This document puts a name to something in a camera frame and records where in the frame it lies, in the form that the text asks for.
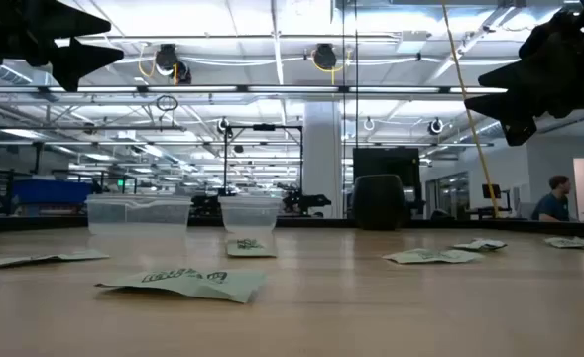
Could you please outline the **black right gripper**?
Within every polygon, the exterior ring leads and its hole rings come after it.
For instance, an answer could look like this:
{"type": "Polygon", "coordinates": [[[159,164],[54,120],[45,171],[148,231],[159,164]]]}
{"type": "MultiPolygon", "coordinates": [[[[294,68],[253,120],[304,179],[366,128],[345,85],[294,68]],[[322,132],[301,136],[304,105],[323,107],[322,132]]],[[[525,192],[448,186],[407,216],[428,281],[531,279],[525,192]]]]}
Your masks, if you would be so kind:
{"type": "MultiPolygon", "coordinates": [[[[565,6],[536,26],[519,50],[522,59],[479,76],[481,86],[531,87],[541,111],[563,118],[584,109],[584,0],[565,6]]],[[[467,109],[497,120],[509,146],[524,144],[537,130],[528,102],[513,93],[470,97],[467,109]]]]}

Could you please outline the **pale sweetener packet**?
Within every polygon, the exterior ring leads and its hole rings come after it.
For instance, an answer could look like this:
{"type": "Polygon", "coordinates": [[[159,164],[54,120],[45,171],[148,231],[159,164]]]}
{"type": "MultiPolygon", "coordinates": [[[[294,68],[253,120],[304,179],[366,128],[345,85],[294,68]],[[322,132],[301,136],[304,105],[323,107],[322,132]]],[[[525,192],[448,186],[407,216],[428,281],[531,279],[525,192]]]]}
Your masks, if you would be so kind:
{"type": "Polygon", "coordinates": [[[432,264],[448,263],[460,264],[477,261],[483,258],[482,254],[462,250],[429,250],[423,248],[401,251],[384,255],[383,259],[397,264],[432,264]]]}
{"type": "Polygon", "coordinates": [[[544,242],[558,249],[584,249],[584,239],[579,237],[551,237],[546,238],[544,242]]]}
{"type": "Polygon", "coordinates": [[[474,239],[467,243],[459,243],[452,246],[453,249],[472,251],[472,252],[485,252],[485,251],[496,251],[507,247],[508,244],[500,240],[490,240],[490,239],[474,239]]]}

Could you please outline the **green sweetener packet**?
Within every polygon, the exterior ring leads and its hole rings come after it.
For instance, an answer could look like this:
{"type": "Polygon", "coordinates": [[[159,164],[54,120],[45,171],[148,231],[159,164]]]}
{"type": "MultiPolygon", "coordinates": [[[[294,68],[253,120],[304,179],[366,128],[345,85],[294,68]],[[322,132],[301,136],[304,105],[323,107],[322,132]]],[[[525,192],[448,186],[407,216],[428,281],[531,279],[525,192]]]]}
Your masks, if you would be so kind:
{"type": "Polygon", "coordinates": [[[190,298],[211,298],[247,303],[265,282],[266,275],[254,270],[197,270],[176,268],[142,272],[98,283],[101,288],[154,289],[190,298]]]}
{"type": "Polygon", "coordinates": [[[97,250],[84,250],[72,253],[34,255],[26,257],[0,258],[0,269],[31,264],[44,264],[49,262],[72,262],[85,260],[108,259],[109,255],[97,250]]]}
{"type": "Polygon", "coordinates": [[[255,239],[236,239],[226,242],[226,253],[231,257],[276,257],[276,252],[255,239]]]}

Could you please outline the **person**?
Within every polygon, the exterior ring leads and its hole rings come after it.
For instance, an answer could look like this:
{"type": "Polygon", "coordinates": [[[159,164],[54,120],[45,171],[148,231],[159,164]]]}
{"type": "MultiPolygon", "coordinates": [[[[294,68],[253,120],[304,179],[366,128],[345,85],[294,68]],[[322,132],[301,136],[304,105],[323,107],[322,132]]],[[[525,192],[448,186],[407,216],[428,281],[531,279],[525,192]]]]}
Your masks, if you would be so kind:
{"type": "Polygon", "coordinates": [[[549,179],[550,193],[541,198],[535,206],[531,219],[547,222],[571,222],[568,194],[571,182],[567,176],[554,176],[549,179]]]}

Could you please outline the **black monitor screen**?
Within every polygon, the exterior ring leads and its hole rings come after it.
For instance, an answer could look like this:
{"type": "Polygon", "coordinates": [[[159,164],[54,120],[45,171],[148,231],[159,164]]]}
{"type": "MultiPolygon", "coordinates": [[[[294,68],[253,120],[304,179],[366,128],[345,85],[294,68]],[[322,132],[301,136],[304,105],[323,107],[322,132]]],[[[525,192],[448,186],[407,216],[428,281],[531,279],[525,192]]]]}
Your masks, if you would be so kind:
{"type": "Polygon", "coordinates": [[[353,180],[369,175],[396,175],[403,185],[407,206],[414,214],[423,214],[425,201],[419,171],[419,152],[417,148],[354,148],[353,180]]]}

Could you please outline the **blue plastic bin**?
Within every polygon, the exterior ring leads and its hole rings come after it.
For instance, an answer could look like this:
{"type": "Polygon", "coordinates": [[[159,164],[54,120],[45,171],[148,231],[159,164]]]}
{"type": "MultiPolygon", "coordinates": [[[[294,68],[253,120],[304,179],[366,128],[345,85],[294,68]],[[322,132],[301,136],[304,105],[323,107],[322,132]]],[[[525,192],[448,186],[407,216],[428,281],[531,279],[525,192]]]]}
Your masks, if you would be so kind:
{"type": "Polygon", "coordinates": [[[13,183],[12,198],[21,204],[82,204],[92,194],[87,182],[22,179],[13,183]]]}

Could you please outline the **dark green cup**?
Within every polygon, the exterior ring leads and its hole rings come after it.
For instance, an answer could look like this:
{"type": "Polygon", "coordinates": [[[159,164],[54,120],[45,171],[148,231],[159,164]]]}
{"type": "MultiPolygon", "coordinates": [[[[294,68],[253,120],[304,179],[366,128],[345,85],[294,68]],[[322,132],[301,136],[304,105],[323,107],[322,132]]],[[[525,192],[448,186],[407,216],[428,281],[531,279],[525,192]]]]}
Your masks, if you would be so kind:
{"type": "Polygon", "coordinates": [[[357,177],[352,194],[352,214],[363,230],[394,231],[408,220],[404,187],[399,176],[357,177]]]}

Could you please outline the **clear rectangular plastic bin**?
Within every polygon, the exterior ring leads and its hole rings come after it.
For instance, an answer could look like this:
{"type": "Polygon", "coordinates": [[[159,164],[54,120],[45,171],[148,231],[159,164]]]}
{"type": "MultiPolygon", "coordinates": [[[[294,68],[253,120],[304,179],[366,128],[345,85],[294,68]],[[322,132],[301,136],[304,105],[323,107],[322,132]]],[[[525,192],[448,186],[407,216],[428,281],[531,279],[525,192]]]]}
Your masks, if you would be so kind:
{"type": "Polygon", "coordinates": [[[95,235],[184,236],[191,199],[186,196],[92,194],[85,201],[95,235]]]}

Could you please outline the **white building column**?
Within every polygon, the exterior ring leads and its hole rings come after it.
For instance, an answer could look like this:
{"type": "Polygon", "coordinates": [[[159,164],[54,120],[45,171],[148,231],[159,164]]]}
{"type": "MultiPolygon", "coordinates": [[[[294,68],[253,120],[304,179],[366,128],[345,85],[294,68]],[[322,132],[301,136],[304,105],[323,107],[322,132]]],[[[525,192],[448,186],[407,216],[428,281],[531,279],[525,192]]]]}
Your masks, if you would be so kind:
{"type": "Polygon", "coordinates": [[[323,194],[324,218],[342,217],[341,116],[337,102],[304,103],[302,185],[306,195],[323,194]]]}

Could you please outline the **long ceiling light bar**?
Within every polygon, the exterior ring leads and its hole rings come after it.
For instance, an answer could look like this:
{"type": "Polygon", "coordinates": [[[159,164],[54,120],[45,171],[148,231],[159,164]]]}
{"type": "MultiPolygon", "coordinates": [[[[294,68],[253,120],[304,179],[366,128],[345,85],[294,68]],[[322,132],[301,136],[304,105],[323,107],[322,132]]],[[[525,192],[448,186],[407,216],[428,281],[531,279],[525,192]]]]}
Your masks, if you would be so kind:
{"type": "MultiPolygon", "coordinates": [[[[504,93],[504,88],[465,87],[467,94],[504,93]]],[[[60,86],[0,86],[0,93],[65,93],[60,86]]],[[[81,86],[74,93],[363,93],[460,94],[459,86],[334,86],[334,85],[195,85],[81,86]]]]}

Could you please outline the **clear round plastic bin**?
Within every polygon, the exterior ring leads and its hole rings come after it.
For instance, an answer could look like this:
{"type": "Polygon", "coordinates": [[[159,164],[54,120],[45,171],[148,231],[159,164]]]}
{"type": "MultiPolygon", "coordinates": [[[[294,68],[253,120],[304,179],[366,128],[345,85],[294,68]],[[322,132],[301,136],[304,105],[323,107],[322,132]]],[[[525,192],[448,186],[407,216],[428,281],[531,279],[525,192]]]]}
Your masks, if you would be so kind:
{"type": "Polygon", "coordinates": [[[230,233],[271,232],[282,206],[280,198],[269,196],[222,196],[218,202],[230,233]]]}

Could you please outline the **black background station frame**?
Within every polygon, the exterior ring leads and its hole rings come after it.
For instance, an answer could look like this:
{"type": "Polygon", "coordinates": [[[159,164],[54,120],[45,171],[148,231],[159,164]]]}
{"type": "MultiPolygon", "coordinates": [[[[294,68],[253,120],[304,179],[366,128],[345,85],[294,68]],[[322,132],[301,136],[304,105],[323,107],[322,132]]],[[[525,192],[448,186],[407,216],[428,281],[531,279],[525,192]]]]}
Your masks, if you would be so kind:
{"type": "Polygon", "coordinates": [[[286,125],[286,124],[268,124],[258,123],[252,125],[231,125],[226,123],[223,131],[223,194],[228,195],[228,149],[245,130],[252,130],[257,132],[273,132],[282,130],[289,138],[299,147],[299,158],[297,159],[299,165],[299,187],[303,187],[303,154],[304,154],[304,133],[302,125],[286,125]]]}

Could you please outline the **black metal table frame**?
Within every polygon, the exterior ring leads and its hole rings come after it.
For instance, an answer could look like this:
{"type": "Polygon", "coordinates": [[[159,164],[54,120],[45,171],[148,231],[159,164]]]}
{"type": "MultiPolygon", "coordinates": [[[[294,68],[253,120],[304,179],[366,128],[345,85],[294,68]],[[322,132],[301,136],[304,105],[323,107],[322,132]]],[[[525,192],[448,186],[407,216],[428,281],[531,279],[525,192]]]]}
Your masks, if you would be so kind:
{"type": "MultiPolygon", "coordinates": [[[[84,216],[5,217],[0,216],[0,232],[87,227],[84,216]]],[[[355,228],[350,219],[279,218],[282,228],[355,228]]],[[[555,236],[584,237],[584,223],[554,223],[515,219],[411,220],[406,229],[484,229],[555,236]]]]}

